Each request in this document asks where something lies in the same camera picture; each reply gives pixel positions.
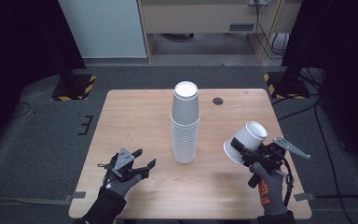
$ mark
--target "hazard tape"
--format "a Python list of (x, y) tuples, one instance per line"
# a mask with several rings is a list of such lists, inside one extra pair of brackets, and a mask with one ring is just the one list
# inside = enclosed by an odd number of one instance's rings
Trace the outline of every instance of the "hazard tape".
[(264, 74), (264, 80), (266, 81), (266, 84), (268, 86), (269, 94), (274, 99), (286, 99), (286, 98), (307, 99), (307, 96), (303, 95), (303, 94), (295, 94), (295, 93), (294, 94), (279, 94), (279, 93), (275, 92), (275, 88), (272, 84), (271, 79), (269, 78), (269, 74)]
[(51, 100), (53, 100), (53, 101), (84, 100), (89, 96), (90, 91), (92, 89), (92, 86), (94, 85), (96, 78), (97, 78), (97, 76), (91, 76), (89, 78), (89, 83), (87, 85), (87, 88), (85, 89), (85, 91), (82, 95), (78, 95), (78, 96), (64, 96), (63, 95), (63, 96), (53, 97)]

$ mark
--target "white wall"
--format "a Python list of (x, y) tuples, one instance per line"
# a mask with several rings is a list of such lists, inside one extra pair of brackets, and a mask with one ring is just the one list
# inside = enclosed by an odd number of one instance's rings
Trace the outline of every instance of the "white wall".
[(146, 58), (137, 0), (59, 0), (83, 58)]

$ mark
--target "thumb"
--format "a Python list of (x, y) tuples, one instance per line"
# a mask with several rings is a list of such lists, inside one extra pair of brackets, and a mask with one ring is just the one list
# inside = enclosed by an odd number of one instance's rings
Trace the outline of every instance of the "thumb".
[(131, 180), (127, 181), (126, 184), (131, 188), (141, 180), (142, 180), (142, 176), (141, 175), (136, 175)]
[(267, 173), (266, 169), (264, 169), (264, 167), (259, 162), (255, 162), (252, 165), (252, 169), (256, 174), (260, 175), (262, 179), (265, 180), (269, 178), (269, 173)]

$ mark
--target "table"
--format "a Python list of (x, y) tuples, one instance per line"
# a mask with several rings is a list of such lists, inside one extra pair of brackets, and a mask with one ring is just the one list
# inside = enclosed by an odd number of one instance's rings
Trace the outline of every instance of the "table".
[[(221, 98), (223, 103), (215, 105), (215, 97)], [(223, 143), (250, 120), (258, 121), (267, 129), (265, 144), (282, 136), (267, 92), (199, 90), (198, 153), (188, 164), (177, 162), (172, 154), (172, 99), (173, 90), (108, 92), (76, 188), (76, 191), (86, 191), (86, 196), (73, 199), (71, 217), (82, 217), (90, 209), (105, 174), (97, 164), (108, 163), (121, 147), (130, 152), (138, 148), (144, 150), (135, 160), (134, 168), (145, 166), (153, 159), (157, 159), (157, 164), (149, 178), (129, 191), (128, 203), (117, 218), (247, 219), (263, 215), (257, 189), (247, 185), (252, 174), (225, 154)], [(295, 178), (293, 193), (302, 193), (289, 153), (286, 159)], [(295, 218), (311, 216), (309, 203), (296, 202), (293, 194), (288, 208)]]

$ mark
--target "gray glove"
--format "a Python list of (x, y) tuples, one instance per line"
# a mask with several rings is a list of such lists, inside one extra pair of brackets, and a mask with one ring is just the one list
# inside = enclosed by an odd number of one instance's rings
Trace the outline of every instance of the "gray glove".
[(127, 192), (129, 191), (129, 189), (132, 188), (132, 186), (136, 185), (141, 180), (142, 180), (142, 176), (136, 175), (132, 179), (126, 182), (120, 182), (113, 174), (113, 172), (109, 172), (109, 176), (106, 180), (105, 187), (121, 195), (124, 198)]
[(264, 215), (277, 216), (285, 214), (287, 208), (282, 200), (283, 177), (275, 173), (269, 175), (259, 162), (255, 162), (250, 167), (250, 170), (261, 177), (261, 181), (258, 183), (258, 192), (261, 205), (264, 207)]

